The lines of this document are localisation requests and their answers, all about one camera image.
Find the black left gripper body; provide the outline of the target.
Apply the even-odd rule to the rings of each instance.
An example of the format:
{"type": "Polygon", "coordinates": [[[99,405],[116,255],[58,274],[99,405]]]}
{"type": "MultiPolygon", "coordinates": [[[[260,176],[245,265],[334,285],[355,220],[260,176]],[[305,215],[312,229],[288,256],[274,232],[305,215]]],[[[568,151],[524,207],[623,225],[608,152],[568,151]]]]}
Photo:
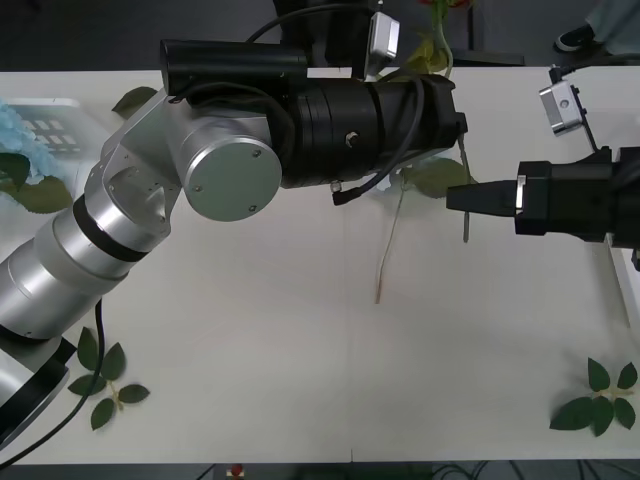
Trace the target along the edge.
{"type": "MultiPolygon", "coordinates": [[[[440,75],[420,75],[424,87],[424,106],[419,128],[407,155],[418,152],[436,152],[450,148],[460,134],[460,113],[453,101],[453,82],[440,75]]],[[[388,163],[405,139],[415,116],[416,86],[412,80],[377,82],[380,130],[379,154],[374,169],[388,163]]]]}

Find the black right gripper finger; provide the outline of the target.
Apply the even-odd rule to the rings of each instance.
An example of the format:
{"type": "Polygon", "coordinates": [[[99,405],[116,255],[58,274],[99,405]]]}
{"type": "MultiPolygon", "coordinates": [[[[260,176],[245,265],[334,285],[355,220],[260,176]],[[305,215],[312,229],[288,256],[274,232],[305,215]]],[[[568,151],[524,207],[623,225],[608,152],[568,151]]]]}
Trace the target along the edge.
{"type": "Polygon", "coordinates": [[[450,187],[446,208],[489,216],[515,216],[524,206],[525,176],[516,180],[472,183],[450,187]]]}

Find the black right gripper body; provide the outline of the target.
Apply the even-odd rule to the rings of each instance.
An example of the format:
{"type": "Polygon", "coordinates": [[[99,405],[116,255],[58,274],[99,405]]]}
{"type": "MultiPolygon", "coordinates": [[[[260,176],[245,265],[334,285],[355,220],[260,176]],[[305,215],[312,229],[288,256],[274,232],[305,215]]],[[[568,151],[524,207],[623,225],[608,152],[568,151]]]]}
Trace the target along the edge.
{"type": "Polygon", "coordinates": [[[516,187],[515,232],[563,233],[601,242],[619,230],[616,162],[583,159],[569,164],[522,162],[516,187]]]}

